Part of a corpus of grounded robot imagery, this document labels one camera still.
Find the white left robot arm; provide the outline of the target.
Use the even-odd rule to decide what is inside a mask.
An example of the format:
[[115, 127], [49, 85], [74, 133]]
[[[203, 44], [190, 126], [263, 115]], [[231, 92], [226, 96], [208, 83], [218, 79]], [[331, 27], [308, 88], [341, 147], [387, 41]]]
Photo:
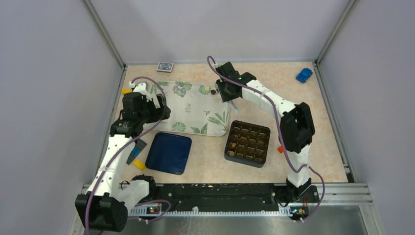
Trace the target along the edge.
[[133, 85], [122, 98], [122, 109], [110, 127], [108, 146], [93, 182], [77, 195], [75, 207], [87, 234], [91, 230], [121, 232], [129, 211], [141, 200], [152, 202], [157, 196], [150, 176], [132, 180], [126, 190], [119, 184], [137, 141], [170, 117], [164, 90], [150, 94], [147, 83]]

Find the silver metal tongs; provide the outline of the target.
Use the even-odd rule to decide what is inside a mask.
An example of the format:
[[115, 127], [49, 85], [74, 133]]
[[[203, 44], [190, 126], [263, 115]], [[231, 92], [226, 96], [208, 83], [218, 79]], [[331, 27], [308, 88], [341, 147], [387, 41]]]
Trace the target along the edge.
[[239, 114], [239, 108], [237, 107], [237, 105], [235, 104], [235, 102], [233, 100], [231, 100], [228, 103], [232, 107], [232, 109], [235, 112], [235, 114]]

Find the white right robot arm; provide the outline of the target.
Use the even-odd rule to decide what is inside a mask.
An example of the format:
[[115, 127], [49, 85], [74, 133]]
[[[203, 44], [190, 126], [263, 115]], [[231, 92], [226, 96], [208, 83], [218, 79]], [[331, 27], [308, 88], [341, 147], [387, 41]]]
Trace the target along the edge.
[[282, 98], [252, 74], [239, 74], [231, 62], [210, 65], [210, 68], [219, 76], [216, 88], [223, 102], [237, 98], [248, 100], [276, 120], [279, 142], [290, 167], [287, 196], [294, 202], [301, 201], [311, 186], [307, 167], [315, 126], [309, 105], [305, 102], [295, 104]]

